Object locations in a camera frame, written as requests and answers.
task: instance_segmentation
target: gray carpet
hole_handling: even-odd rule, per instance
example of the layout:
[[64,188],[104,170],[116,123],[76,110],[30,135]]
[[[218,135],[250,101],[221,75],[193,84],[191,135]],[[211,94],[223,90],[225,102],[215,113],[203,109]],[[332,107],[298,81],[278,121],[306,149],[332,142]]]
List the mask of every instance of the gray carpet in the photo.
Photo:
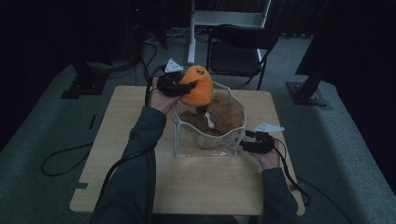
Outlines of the gray carpet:
[[[169,58],[188,66],[188,43],[186,38],[170,39],[168,50],[155,44],[158,52],[149,71]],[[295,105],[291,100],[285,83],[306,79],[294,73],[309,43],[309,38],[281,37],[269,56],[262,83],[262,90],[272,93],[280,122],[286,128],[284,135],[294,171],[334,200],[353,223],[396,223],[395,195],[335,87],[324,82],[319,85],[331,110]],[[205,64],[205,51],[205,43],[197,42],[195,63]],[[143,53],[147,63],[154,48],[146,45]],[[115,87],[146,85],[143,74],[141,64],[135,70],[112,73],[102,95],[80,96],[75,100],[60,99],[76,75],[71,66],[53,79],[0,154],[0,223],[88,223],[91,214],[69,209],[83,164],[66,175],[50,177],[41,174],[41,162],[54,151],[93,142]],[[232,89],[255,90],[258,78],[246,86],[242,85],[246,81],[242,77],[214,76],[214,80]],[[92,116],[97,119],[91,126]],[[46,169],[61,172],[89,150],[84,147],[59,155],[49,161]],[[347,223],[329,200],[309,184],[304,185],[312,202],[301,216],[303,223]]]

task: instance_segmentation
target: metal stand base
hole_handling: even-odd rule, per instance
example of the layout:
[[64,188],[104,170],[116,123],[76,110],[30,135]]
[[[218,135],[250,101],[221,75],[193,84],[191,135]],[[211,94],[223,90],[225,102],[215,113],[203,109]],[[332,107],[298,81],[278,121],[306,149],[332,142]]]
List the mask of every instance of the metal stand base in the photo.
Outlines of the metal stand base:
[[109,73],[95,73],[94,79],[89,83],[82,82],[77,75],[68,91],[64,91],[61,99],[78,99],[80,95],[101,95],[106,85]]
[[304,85],[303,82],[286,82],[291,98],[296,105],[318,105],[321,109],[332,109],[328,101],[323,99],[318,89],[309,98],[303,98],[300,89]]

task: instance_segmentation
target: hand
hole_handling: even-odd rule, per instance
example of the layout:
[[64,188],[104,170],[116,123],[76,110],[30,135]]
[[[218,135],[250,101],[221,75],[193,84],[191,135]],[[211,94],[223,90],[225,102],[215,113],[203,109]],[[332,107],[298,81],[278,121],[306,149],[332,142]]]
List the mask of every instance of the hand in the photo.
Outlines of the hand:
[[180,97],[179,96],[167,97],[163,95],[159,90],[156,90],[157,82],[158,82],[158,78],[155,77],[152,80],[152,84],[151,84],[151,89],[153,91],[150,92],[148,106],[158,109],[159,111],[163,112],[166,115],[169,112],[169,110],[172,108],[172,105],[176,103],[178,99],[180,99]]
[[[278,149],[279,142],[275,140],[275,148]],[[263,170],[269,170],[280,166],[280,156],[272,149],[267,154],[251,153],[255,156],[262,166]]]

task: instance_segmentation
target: black controller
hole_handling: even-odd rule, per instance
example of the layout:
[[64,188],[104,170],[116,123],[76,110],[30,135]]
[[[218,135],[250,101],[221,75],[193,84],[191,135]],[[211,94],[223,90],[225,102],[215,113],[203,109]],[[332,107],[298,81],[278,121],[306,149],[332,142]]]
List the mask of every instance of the black controller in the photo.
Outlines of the black controller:
[[179,72],[165,73],[158,78],[157,89],[165,96],[175,97],[190,93],[197,85],[197,82],[190,84],[179,84],[179,81],[184,77]]
[[275,139],[269,133],[245,131],[246,136],[255,138],[255,142],[242,141],[239,145],[245,151],[266,154],[275,148]]

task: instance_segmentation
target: gray sleeve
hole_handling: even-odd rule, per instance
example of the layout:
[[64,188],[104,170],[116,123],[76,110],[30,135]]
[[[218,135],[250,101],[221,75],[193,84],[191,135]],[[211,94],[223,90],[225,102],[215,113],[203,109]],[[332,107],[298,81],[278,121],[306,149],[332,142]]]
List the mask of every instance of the gray sleeve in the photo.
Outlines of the gray sleeve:
[[281,168],[262,171],[264,187],[264,224],[300,223],[298,204],[289,191]]
[[[155,147],[163,135],[165,124],[164,113],[143,107],[122,157]],[[149,223],[154,204],[155,162],[155,153],[151,150],[117,168],[93,211],[91,223]]]

